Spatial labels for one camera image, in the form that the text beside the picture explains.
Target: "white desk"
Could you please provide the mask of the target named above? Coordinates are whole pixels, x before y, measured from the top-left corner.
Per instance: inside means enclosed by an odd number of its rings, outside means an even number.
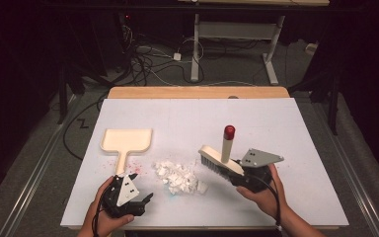
[[[185,88],[177,90],[185,95]],[[220,94],[218,89],[207,89],[214,90]],[[114,174],[116,155],[100,148],[104,130],[153,128],[150,148],[128,158],[126,173],[139,174],[134,183],[143,198],[152,192],[154,196],[146,205],[146,213],[124,229],[273,228],[274,220],[241,197],[228,181],[200,164],[197,150],[202,144],[219,150],[227,124],[236,127],[233,159],[240,159],[251,147],[284,156],[276,166],[289,204],[303,218],[317,227],[348,225],[297,105],[290,98],[105,100],[61,225],[80,227],[97,188]],[[172,196],[151,167],[159,160],[190,167],[209,185],[206,194]]]
[[[281,6],[328,6],[329,0],[198,0],[195,4],[256,4],[256,5],[281,5]],[[199,15],[195,14],[193,31],[193,53],[191,65],[191,81],[198,81],[199,65],[199,38],[216,39],[246,39],[246,40],[270,40],[269,50],[263,54],[263,61],[270,85],[278,85],[278,80],[272,66],[272,56],[281,33],[285,17],[279,16],[275,24],[229,23],[229,22],[203,22]]]

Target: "dustpan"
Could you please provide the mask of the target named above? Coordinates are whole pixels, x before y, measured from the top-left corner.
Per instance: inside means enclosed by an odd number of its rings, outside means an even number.
[[[146,151],[152,139],[152,129],[106,129],[101,148],[107,152],[117,152],[115,174],[125,172],[126,157],[131,153]]]

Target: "white paper scrap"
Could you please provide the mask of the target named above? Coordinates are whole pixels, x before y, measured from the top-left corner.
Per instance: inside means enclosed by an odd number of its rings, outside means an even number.
[[[204,194],[208,185],[203,181],[199,181],[192,170],[180,164],[174,164],[171,161],[159,161],[153,164],[156,175],[168,185],[171,194],[189,194],[196,192]]]

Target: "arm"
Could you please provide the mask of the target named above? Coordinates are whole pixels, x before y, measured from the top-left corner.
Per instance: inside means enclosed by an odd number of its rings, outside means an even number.
[[[271,164],[269,165],[269,169],[274,179],[274,182],[271,184],[271,186],[278,192],[282,228],[291,237],[324,236],[319,230],[315,229],[313,226],[307,223],[293,209],[291,209],[291,207],[288,206],[288,203],[285,199],[284,187],[282,185],[282,181],[279,179],[275,166]],[[260,210],[262,210],[264,213],[272,216],[273,218],[276,218],[276,201],[270,190],[265,190],[257,194],[252,193],[244,187],[238,187],[236,190],[243,197],[254,201]]]
[[[103,195],[104,190],[113,181],[113,177],[109,177],[98,189],[95,195],[94,201],[91,202],[88,212],[86,213],[84,224],[79,231],[78,237],[93,237],[94,233],[92,231],[92,220],[97,212],[98,202]],[[105,211],[101,211],[98,221],[98,234],[100,237],[108,236],[111,232],[117,228],[133,221],[134,216],[131,214],[124,215],[121,218],[110,218]]]

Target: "white tabletop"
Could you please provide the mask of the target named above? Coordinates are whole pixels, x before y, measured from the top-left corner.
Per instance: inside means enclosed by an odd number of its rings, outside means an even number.
[[[315,226],[348,225],[339,199],[293,99],[106,99],[61,226],[83,223],[97,188],[114,174],[115,154],[100,143],[107,128],[152,128],[150,148],[129,156],[126,173],[141,198],[154,193],[146,213],[124,229],[261,229],[274,220],[241,197],[228,181],[200,164],[198,149],[221,149],[223,128],[236,127],[232,159],[249,148],[281,155],[277,163],[291,207]],[[194,170],[209,185],[204,195],[171,195],[152,164],[170,160]]]

